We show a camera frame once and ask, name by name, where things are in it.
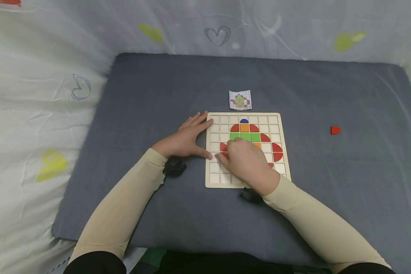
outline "black object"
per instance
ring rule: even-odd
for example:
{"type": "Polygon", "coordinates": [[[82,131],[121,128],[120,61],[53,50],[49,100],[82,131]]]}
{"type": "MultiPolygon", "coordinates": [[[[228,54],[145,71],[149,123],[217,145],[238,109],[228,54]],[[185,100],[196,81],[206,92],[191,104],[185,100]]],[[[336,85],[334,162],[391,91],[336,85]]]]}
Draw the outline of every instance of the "black object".
{"type": "Polygon", "coordinates": [[[178,177],[186,170],[187,165],[177,158],[170,158],[164,165],[163,174],[170,177],[178,177]]]}
{"type": "Polygon", "coordinates": [[[254,204],[260,204],[261,202],[263,202],[262,197],[251,188],[244,188],[239,194],[239,197],[244,198],[245,200],[254,204]]]}

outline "wooden puzzle board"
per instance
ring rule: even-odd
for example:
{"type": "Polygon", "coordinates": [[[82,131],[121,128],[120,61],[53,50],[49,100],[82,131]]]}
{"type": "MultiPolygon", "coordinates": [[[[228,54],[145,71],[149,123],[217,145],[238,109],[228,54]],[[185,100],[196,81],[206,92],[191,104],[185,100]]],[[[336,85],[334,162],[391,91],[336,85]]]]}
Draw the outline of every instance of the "wooden puzzle board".
{"type": "Polygon", "coordinates": [[[236,137],[257,145],[271,168],[291,179],[289,163],[279,113],[209,112],[213,124],[207,129],[206,149],[213,158],[205,160],[205,186],[208,188],[249,188],[215,158],[216,153],[226,156],[226,143],[236,137]]]}

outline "white fabric backdrop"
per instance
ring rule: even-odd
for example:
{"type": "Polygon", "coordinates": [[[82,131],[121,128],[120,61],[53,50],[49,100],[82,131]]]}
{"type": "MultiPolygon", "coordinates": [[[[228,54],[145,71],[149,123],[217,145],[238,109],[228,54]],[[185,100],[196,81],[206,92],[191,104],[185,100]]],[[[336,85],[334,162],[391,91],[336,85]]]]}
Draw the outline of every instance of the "white fabric backdrop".
{"type": "Polygon", "coordinates": [[[47,273],[50,228],[122,52],[386,62],[411,79],[411,0],[0,0],[0,273],[47,273]]]}

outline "green square piece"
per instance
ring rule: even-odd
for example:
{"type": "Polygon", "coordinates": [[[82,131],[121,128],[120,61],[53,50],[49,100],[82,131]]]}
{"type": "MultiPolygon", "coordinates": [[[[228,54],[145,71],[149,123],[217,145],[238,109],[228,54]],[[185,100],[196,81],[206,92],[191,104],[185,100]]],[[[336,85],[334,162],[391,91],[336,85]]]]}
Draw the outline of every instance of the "green square piece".
{"type": "Polygon", "coordinates": [[[250,141],[250,134],[249,133],[241,133],[241,138],[246,139],[247,141],[250,141]]]}
{"type": "Polygon", "coordinates": [[[251,133],[252,142],[260,142],[260,133],[251,133]]]}
{"type": "Polygon", "coordinates": [[[230,140],[234,140],[236,137],[240,137],[241,134],[239,132],[231,132],[230,133],[230,140]]]}

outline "loose red piece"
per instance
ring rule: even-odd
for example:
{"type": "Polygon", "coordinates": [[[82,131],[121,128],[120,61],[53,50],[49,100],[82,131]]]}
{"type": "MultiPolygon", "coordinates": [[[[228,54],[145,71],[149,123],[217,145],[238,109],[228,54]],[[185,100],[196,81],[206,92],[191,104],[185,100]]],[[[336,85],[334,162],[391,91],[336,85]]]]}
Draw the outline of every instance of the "loose red piece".
{"type": "Polygon", "coordinates": [[[227,144],[221,142],[221,151],[227,151],[227,144]]]}
{"type": "Polygon", "coordinates": [[[331,135],[337,135],[338,133],[340,133],[340,131],[341,131],[341,127],[335,127],[335,126],[330,127],[331,135]]]}

